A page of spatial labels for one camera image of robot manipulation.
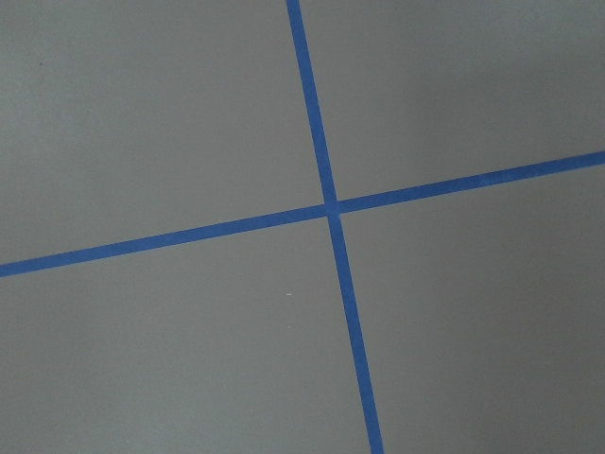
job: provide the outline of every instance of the gray surface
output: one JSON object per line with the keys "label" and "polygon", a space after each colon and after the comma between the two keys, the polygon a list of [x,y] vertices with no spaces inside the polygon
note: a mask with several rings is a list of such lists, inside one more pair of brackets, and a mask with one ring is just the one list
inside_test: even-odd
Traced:
{"label": "gray surface", "polygon": [[602,450],[604,177],[345,216],[386,452]]}
{"label": "gray surface", "polygon": [[303,0],[341,198],[605,147],[605,2]]}
{"label": "gray surface", "polygon": [[323,220],[6,278],[0,301],[2,453],[368,452]]}
{"label": "gray surface", "polygon": [[320,201],[282,2],[1,10],[0,262]]}

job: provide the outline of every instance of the blue tape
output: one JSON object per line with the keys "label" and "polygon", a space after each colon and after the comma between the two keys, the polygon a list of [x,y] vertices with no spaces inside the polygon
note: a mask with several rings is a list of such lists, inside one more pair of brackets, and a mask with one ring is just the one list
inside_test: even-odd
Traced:
{"label": "blue tape", "polygon": [[29,260],[22,260],[19,262],[0,265],[0,277],[64,267],[67,265],[74,265],[76,263],[124,255],[126,253],[150,251],[152,249],[165,248],[167,246],[175,246],[177,244],[200,241],[217,236],[227,236],[253,230],[267,229],[268,227],[291,224],[293,222],[301,222],[303,220],[323,218],[324,216],[324,206],[315,205],[307,208],[283,211],[281,213],[257,216],[254,218],[221,222],[219,224],[207,225],[205,227],[182,230],[169,234],[132,239],[129,241],[122,241],[119,243],[107,244],[94,248],[71,251],[69,253],[56,253],[44,257],[31,258]]}
{"label": "blue tape", "polygon": [[338,205],[341,213],[351,213],[353,211],[367,210],[369,208],[401,203],[403,201],[416,201],[418,199],[426,199],[453,192],[468,191],[470,189],[478,189],[479,187],[543,177],[554,173],[591,166],[600,166],[603,164],[605,164],[605,151],[598,151],[596,153],[582,154],[571,158],[508,168],[506,170],[482,173],[471,177],[457,178],[446,182],[424,184],[422,186],[398,189],[396,191],[383,192],[371,196],[356,197],[354,199],[341,201]]}
{"label": "blue tape", "polygon": [[321,190],[323,192],[328,225],[330,227],[338,282],[340,284],[340,293],[342,295],[342,302],[349,330],[349,340],[353,351],[357,385],[359,387],[361,406],[366,422],[366,430],[368,432],[370,451],[372,454],[383,454],[384,448],[372,390],[370,367],[366,356],[366,347],[363,342],[361,322],[359,320],[354,293],[353,277],[351,275],[351,266],[349,265],[342,222],[338,211],[334,176],[332,175],[332,168],[330,167],[330,157],[325,140],[323,122],[321,121],[320,104],[315,81],[313,79],[313,68],[311,66],[311,58],[309,57],[309,49],[304,34],[303,16],[301,14],[299,1],[287,0],[287,11],[290,18],[292,39],[296,50],[299,71],[301,73],[302,91],[304,93],[304,102],[309,118],[309,126],[311,128],[311,136],[313,137],[313,147],[315,149],[315,156],[320,173]]}

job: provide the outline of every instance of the horizontal blue line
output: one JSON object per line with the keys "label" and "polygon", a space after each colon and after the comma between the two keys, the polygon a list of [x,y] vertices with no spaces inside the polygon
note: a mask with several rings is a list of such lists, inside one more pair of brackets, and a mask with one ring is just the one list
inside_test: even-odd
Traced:
{"label": "horizontal blue line", "polygon": [[453,192],[468,191],[470,189],[478,189],[479,187],[543,177],[554,173],[591,166],[600,166],[603,164],[605,164],[605,151],[598,151],[596,153],[582,154],[580,156],[531,164],[529,166],[520,166],[508,168],[506,170],[482,173],[471,177],[456,178],[445,182],[424,184],[421,186],[409,187],[407,189],[373,194],[371,196],[356,197],[340,201],[338,205],[341,213],[351,213],[353,211],[367,210],[404,201],[416,201],[418,199],[426,199],[429,197],[451,194]]}
{"label": "horizontal blue line", "polygon": [[71,251],[69,253],[56,253],[44,257],[31,258],[0,265],[0,277],[64,267],[76,263],[124,255],[126,253],[150,251],[152,249],[165,248],[166,246],[175,246],[177,244],[190,243],[192,241],[200,241],[202,239],[214,238],[217,236],[240,234],[253,230],[266,229],[267,227],[301,222],[303,220],[323,218],[324,216],[324,206],[315,205],[283,211],[281,213],[257,216],[254,218],[221,222],[219,224],[207,225],[205,227],[182,230],[179,232],[131,239],[119,243]]}

